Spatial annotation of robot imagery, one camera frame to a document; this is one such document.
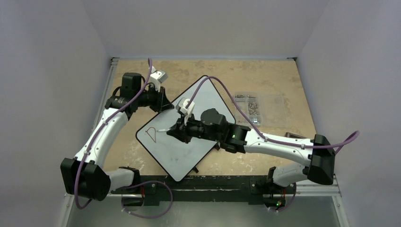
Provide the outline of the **white whiteboard black frame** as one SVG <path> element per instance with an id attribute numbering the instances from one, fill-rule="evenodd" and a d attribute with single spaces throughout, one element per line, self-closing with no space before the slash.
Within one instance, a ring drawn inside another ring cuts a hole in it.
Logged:
<path id="1" fill-rule="evenodd" d="M 223 139 L 235 118 L 206 75 L 172 101 L 173 109 L 158 113 L 137 132 L 137 141 L 176 182 Z"/>

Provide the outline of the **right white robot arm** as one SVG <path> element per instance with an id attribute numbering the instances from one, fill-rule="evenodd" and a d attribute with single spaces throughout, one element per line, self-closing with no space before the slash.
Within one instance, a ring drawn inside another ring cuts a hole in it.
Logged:
<path id="1" fill-rule="evenodd" d="M 229 123 L 216 109 L 202 112 L 200 119 L 181 114 L 167 135 L 189 143 L 192 138 L 217 142 L 230 153 L 258 153 L 293 161 L 287 166 L 272 167 L 265 180 L 270 192 L 310 180 L 321 185 L 334 182 L 335 153 L 327 139 L 316 134 L 314 139 L 288 138 L 258 132 L 247 126 Z"/>

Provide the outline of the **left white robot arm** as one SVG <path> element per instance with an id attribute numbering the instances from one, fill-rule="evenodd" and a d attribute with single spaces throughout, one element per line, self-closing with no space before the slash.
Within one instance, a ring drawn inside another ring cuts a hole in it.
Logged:
<path id="1" fill-rule="evenodd" d="M 149 107 L 156 113 L 173 109 L 161 85 L 168 75 L 153 70 L 149 78 L 128 72 L 105 103 L 105 109 L 95 130 L 74 158 L 61 162 L 61 174 L 66 192 L 90 200 L 102 201 L 111 192 L 124 188 L 128 193 L 140 190 L 138 169 L 119 167 L 103 170 L 106 156 L 119 132 L 139 107 Z"/>

